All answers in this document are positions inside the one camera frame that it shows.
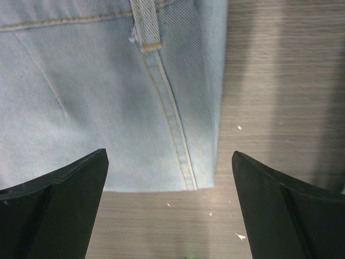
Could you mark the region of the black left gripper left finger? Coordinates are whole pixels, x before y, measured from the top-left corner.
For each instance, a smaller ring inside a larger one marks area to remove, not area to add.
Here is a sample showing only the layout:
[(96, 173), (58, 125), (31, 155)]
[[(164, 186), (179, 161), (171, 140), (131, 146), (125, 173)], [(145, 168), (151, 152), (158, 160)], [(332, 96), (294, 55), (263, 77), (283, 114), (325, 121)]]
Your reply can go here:
[(85, 258), (105, 185), (105, 149), (1, 190), (1, 258)]

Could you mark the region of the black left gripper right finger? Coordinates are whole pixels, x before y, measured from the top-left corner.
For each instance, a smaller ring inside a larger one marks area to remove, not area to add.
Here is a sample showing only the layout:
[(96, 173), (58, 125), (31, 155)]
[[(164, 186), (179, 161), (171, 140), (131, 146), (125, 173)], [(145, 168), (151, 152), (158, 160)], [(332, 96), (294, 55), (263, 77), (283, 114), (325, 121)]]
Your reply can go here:
[(344, 194), (238, 151), (232, 170), (253, 258), (344, 258)]

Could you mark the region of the light blue jeans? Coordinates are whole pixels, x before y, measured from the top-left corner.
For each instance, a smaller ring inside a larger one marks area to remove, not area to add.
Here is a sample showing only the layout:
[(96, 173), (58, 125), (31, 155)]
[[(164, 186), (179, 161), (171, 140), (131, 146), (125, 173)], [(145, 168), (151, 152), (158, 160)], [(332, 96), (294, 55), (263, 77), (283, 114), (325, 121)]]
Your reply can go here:
[(104, 148), (105, 190), (214, 186), (227, 1), (1, 1), (1, 187)]

